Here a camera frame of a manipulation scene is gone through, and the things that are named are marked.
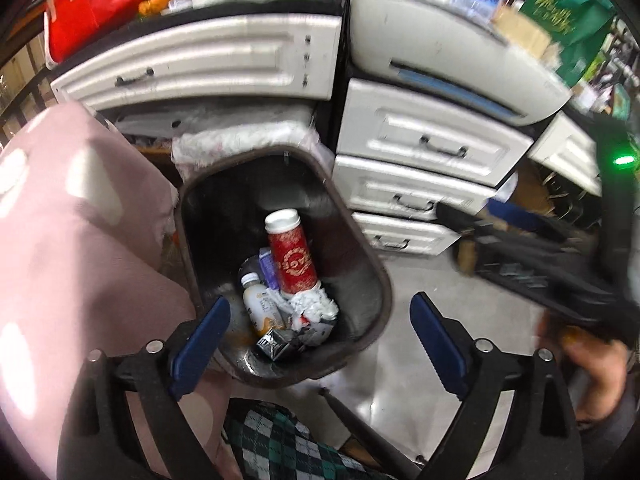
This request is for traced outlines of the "person's right hand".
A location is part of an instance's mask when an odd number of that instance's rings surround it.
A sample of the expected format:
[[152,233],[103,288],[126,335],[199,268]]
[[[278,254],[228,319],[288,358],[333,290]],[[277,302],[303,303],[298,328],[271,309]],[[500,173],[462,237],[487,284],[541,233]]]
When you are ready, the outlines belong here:
[[626,387],[630,350],[623,342],[599,339],[576,326],[558,324],[548,311],[537,326],[538,344],[561,353],[588,376],[574,408],[578,422],[600,422],[616,409]]

